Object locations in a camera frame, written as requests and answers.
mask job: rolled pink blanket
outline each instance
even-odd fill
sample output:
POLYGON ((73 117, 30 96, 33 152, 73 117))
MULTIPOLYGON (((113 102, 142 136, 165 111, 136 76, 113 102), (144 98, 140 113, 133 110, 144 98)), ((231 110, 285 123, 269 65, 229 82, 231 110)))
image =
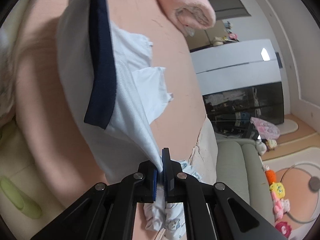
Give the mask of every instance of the rolled pink blanket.
POLYGON ((208 0, 158 0, 166 16, 185 35, 194 29, 207 29, 216 22, 215 12, 208 0))

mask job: sofa cushion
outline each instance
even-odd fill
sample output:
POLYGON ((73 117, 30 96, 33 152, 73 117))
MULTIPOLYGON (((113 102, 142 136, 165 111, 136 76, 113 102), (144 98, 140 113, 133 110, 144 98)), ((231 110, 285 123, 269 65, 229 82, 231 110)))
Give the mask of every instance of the sofa cushion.
POLYGON ((241 146, 247 171, 250 206, 254 208, 270 224, 274 225, 273 205, 269 184, 256 147, 252 144, 241 146))
POLYGON ((225 183, 250 204, 248 178, 241 146, 231 140, 218 143, 217 182, 225 183))

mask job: peach bedsheet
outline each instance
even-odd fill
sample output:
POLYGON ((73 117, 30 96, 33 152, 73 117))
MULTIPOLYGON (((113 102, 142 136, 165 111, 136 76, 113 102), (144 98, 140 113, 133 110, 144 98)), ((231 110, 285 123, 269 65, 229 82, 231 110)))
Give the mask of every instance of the peach bedsheet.
MULTIPOLYGON (((56 63, 55 31, 68 0, 33 0, 16 44, 16 113, 35 163, 64 206, 98 181, 105 181, 75 125, 64 98, 56 63)), ((153 66, 163 66, 174 100, 151 124, 159 148, 188 160, 204 123, 205 109, 182 33, 161 12, 156 0, 108 0, 110 17, 129 32, 153 42, 153 66)), ((138 206, 135 239, 154 239, 144 229, 138 206)))

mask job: white cabinet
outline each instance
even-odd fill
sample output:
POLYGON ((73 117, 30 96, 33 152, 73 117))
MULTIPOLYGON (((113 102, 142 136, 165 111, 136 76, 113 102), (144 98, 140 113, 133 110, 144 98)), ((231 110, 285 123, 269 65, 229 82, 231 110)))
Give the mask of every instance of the white cabinet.
POLYGON ((202 95, 281 81, 270 40, 207 48, 191 57, 202 95))

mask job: gray window blind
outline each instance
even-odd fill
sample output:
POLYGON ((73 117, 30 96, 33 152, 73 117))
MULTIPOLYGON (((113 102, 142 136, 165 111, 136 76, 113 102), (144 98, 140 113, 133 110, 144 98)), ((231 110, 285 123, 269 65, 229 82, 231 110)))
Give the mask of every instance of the gray window blind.
POLYGON ((240 0, 209 0, 217 20, 251 16, 240 0))

